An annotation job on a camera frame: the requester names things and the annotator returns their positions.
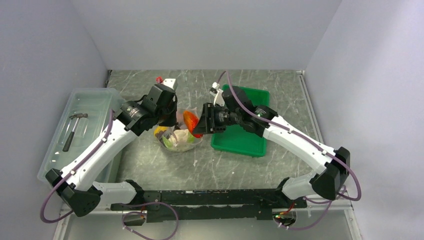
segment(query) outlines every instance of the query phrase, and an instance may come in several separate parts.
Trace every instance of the white wall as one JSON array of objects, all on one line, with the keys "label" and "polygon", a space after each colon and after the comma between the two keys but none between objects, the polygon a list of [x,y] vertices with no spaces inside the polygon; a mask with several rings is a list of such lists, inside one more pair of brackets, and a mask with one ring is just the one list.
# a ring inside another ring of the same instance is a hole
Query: white wall
[{"label": "white wall", "polygon": [[305,69],[341,0],[72,0],[107,67]]},{"label": "white wall", "polygon": [[71,90],[102,87],[107,69],[69,0],[1,1],[0,33],[0,239],[50,240],[37,172]]},{"label": "white wall", "polygon": [[324,139],[351,151],[365,239],[424,236],[423,13],[422,0],[343,0],[306,68]]}]

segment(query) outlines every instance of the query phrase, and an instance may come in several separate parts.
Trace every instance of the transparent container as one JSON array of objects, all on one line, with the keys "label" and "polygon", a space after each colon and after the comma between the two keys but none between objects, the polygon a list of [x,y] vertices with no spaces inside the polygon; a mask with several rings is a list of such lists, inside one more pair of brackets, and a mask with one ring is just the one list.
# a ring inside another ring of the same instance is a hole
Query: transparent container
[{"label": "transparent container", "polygon": [[[124,102],[125,100],[114,88],[74,89],[54,132],[37,178],[50,185],[45,178],[46,173],[50,169],[61,170],[81,155],[108,124],[109,109],[112,108],[117,111]],[[65,142],[76,122],[76,118],[70,119],[70,116],[78,113],[88,114],[88,117],[80,118],[69,151],[64,152]],[[114,182],[120,158],[121,155],[118,154],[102,170],[96,181],[103,183]]]},{"label": "transparent container", "polygon": [[177,125],[175,127],[158,126],[153,132],[159,143],[169,151],[185,152],[202,142],[202,138],[196,138],[189,132],[188,127],[184,123],[184,111],[189,111],[199,118],[196,109],[177,109]]}]

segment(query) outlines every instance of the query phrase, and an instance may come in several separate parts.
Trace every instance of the tabletop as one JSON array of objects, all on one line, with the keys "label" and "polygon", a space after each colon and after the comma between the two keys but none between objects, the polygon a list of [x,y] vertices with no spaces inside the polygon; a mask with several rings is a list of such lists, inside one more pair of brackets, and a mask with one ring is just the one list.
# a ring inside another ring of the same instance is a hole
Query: tabletop
[{"label": "tabletop", "polygon": [[[211,103],[212,83],[223,70],[113,70],[107,87],[127,101],[138,100],[155,84],[156,77],[177,79],[178,108],[202,113]],[[230,70],[235,86],[269,92],[269,106],[313,139],[318,139],[307,96],[294,70]],[[266,155],[250,157],[214,150],[211,136],[186,152],[160,145],[153,130],[144,132],[122,150],[117,182],[134,180],[144,190],[215,190],[276,188],[286,177],[307,174],[311,168],[293,153],[267,142]]]}]

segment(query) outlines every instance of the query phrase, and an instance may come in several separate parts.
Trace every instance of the red object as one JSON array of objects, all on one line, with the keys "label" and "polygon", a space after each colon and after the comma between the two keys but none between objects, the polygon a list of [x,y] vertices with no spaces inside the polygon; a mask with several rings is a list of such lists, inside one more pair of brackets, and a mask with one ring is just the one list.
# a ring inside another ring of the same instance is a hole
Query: red object
[{"label": "red object", "polygon": [[184,123],[187,126],[188,131],[191,133],[191,135],[193,135],[197,139],[203,137],[203,134],[193,134],[193,130],[199,123],[198,117],[190,111],[184,111],[182,113],[182,116],[184,117]]},{"label": "red object", "polygon": [[161,76],[156,77],[156,83],[161,84],[163,81]]}]

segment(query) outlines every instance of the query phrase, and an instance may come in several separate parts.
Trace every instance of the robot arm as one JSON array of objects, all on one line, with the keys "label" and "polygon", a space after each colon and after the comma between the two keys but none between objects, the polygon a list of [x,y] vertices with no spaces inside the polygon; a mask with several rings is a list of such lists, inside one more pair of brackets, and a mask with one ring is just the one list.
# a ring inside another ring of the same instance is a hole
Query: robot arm
[{"label": "robot arm", "polygon": [[108,136],[105,136],[105,130],[69,165],[61,170],[51,169],[46,174],[46,179],[57,188],[56,193],[78,217],[87,215],[98,205],[127,204],[143,198],[143,190],[133,181],[100,183],[95,179],[119,151],[144,131],[157,124],[165,127],[175,125],[176,88],[176,79],[165,79],[155,84],[140,104],[125,102],[113,115]]},{"label": "robot arm", "polygon": [[[295,200],[299,197],[314,194],[318,194],[328,200],[336,199],[349,174],[344,167],[335,162],[326,153],[335,154],[337,158],[349,166],[349,151],[343,147],[335,150],[330,146],[315,141],[294,128],[271,108],[264,105],[254,106],[241,88],[234,86],[233,89],[237,98],[248,110],[259,117],[283,125],[288,130],[247,114],[239,106],[230,89],[226,89],[219,94],[220,91],[212,87],[210,92],[215,97],[214,104],[205,103],[203,105],[202,115],[198,125],[193,130],[193,134],[221,133],[225,131],[227,126],[240,125],[247,132],[254,133],[286,148],[312,168],[312,171],[308,174],[296,178],[285,178],[280,183],[277,189],[287,199]],[[311,143],[322,148],[322,151],[317,150]]]}]

